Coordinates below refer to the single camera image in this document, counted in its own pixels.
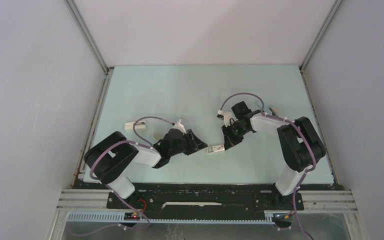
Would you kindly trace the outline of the white staple box sleeve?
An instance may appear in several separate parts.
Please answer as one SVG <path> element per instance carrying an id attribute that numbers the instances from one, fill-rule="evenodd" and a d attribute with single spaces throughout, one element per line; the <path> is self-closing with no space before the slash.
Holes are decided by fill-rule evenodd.
<path id="1" fill-rule="evenodd" d="M 213 149 L 212 153 L 218 153 L 218 152 L 224 152 L 225 151 L 225 146 L 223 144 L 214 145 L 211 148 Z"/>

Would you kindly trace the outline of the white stapler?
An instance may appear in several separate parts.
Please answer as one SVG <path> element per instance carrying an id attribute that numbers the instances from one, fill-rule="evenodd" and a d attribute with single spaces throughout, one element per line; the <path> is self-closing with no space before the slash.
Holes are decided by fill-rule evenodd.
<path id="1" fill-rule="evenodd" d="M 147 128 L 146 126 L 146 121 L 145 120 L 140 120 L 138 122 L 131 121 L 131 122 L 126 122 L 124 124 L 124 130 L 130 131 L 130 130 L 145 130 Z"/>

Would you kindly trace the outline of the staple tray box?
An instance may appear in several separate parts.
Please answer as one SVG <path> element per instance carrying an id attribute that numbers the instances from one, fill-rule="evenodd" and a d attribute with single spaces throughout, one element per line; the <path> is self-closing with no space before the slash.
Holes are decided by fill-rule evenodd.
<path id="1" fill-rule="evenodd" d="M 208 153 L 213 153 L 214 152 L 212 147 L 208 147 L 206 150 L 207 150 Z"/>

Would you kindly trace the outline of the light blue stapler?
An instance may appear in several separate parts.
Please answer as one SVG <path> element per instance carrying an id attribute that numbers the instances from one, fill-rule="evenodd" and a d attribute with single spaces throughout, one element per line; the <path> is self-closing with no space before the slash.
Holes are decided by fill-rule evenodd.
<path id="1" fill-rule="evenodd" d="M 259 110 L 261 110 L 261 112 L 263 112 L 264 109 L 265 109 L 265 104 L 264 104 L 263 102 L 261 102 L 261 101 L 257 101 L 256 104 L 255 104 L 255 106 L 256 106 Z"/>

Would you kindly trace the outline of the olive green stapler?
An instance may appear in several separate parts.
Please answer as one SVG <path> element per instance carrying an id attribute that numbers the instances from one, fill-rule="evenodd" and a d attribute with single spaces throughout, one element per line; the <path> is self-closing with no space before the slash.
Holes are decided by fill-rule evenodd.
<path id="1" fill-rule="evenodd" d="M 162 140 L 164 138 L 164 136 L 159 132 L 155 132 L 153 134 L 153 138 L 158 142 L 158 141 Z"/>

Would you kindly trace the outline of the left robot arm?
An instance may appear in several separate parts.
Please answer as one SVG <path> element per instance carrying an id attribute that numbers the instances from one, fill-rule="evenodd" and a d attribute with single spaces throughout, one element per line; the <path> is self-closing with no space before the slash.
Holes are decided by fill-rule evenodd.
<path id="1" fill-rule="evenodd" d="M 148 146 L 128 140 L 115 131 L 89 149 L 83 161 L 89 167 L 89 176 L 108 187 L 125 208 L 133 208 L 138 194 L 130 179 L 124 175 L 132 163 L 159 169 L 178 154 L 189 156 L 208 147 L 191 129 L 182 132 L 171 128 L 162 139 Z"/>

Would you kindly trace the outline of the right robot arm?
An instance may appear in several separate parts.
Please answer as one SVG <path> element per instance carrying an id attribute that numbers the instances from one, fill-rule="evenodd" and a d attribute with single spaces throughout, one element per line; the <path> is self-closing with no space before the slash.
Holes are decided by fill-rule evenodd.
<path id="1" fill-rule="evenodd" d="M 221 130 L 225 150 L 241 143 L 250 132 L 262 132 L 278 138 L 285 167 L 270 196 L 271 204 L 277 209 L 284 209 L 290 204 L 290 195 L 326 155 L 325 145 L 305 116 L 291 121 L 264 110 L 252 111 L 241 101 L 230 111 L 218 110 L 217 118 L 223 120 Z"/>

